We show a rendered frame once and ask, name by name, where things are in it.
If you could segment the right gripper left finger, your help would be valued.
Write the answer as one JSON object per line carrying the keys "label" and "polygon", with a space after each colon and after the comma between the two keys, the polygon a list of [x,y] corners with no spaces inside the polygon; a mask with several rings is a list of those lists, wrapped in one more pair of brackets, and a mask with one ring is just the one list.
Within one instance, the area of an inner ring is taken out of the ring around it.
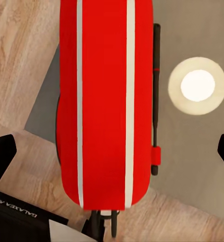
{"label": "right gripper left finger", "polygon": [[0,179],[16,154],[16,145],[12,134],[0,137]]}

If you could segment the radio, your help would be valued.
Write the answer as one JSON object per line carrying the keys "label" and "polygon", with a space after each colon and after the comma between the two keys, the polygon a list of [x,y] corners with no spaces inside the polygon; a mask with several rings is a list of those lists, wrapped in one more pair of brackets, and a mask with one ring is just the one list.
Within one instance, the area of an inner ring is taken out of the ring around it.
{"label": "radio", "polygon": [[[55,142],[66,194],[100,219],[146,194],[158,174],[160,24],[152,0],[61,0]],[[153,146],[151,128],[153,127]]]}

